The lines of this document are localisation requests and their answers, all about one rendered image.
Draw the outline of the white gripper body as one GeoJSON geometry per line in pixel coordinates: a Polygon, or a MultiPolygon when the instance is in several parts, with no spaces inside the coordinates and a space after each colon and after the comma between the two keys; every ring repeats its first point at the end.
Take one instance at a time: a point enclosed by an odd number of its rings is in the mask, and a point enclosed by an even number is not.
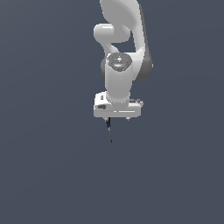
{"type": "Polygon", "coordinates": [[[139,117],[144,102],[140,99],[128,99],[125,103],[113,103],[107,100],[106,93],[100,92],[94,97],[94,117],[139,117]]]}

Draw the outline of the dark thin gripper finger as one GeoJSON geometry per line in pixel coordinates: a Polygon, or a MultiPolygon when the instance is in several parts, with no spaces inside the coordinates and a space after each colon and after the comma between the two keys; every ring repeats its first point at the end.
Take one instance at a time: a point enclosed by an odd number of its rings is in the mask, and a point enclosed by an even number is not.
{"type": "Polygon", "coordinates": [[[111,136],[111,124],[110,124],[110,117],[107,117],[107,119],[105,120],[107,128],[108,128],[108,133],[109,133],[109,138],[110,138],[110,142],[112,143],[112,136],[111,136]]]}

